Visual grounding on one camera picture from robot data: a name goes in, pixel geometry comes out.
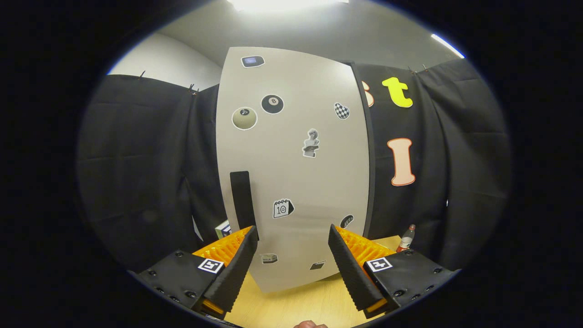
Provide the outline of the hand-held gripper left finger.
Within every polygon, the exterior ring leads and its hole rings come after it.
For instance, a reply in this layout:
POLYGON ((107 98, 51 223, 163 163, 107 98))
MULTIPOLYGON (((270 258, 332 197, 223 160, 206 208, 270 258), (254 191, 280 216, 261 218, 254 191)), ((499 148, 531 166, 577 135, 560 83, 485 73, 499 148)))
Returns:
POLYGON ((224 319, 239 296, 258 240, 252 225, 195 252, 177 249, 136 278, 181 307, 224 319))

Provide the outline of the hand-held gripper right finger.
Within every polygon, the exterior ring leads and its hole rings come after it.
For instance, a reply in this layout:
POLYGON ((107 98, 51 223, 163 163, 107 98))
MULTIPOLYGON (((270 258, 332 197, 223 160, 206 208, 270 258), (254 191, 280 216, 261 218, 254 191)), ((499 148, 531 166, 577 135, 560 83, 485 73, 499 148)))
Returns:
POLYGON ((458 274, 418 251, 394 252, 336 225, 327 244, 356 309, 369 319, 412 305, 458 274))

